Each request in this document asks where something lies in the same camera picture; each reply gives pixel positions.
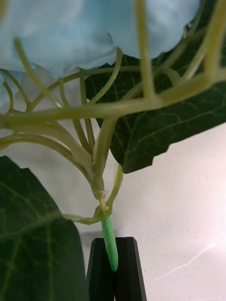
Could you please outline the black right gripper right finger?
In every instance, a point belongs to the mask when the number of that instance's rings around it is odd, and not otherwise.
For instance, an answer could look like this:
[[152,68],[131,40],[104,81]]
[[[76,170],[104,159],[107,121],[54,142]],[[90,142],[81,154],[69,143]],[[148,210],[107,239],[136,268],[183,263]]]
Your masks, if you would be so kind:
[[118,269],[115,274],[117,301],[146,301],[145,285],[137,241],[133,237],[116,238]]

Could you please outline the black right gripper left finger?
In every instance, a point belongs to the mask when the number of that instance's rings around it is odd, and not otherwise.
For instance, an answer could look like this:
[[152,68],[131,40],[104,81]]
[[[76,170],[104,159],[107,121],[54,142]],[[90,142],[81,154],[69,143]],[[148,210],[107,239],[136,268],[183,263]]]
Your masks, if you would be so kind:
[[86,280],[91,301],[113,301],[113,272],[103,238],[92,241]]

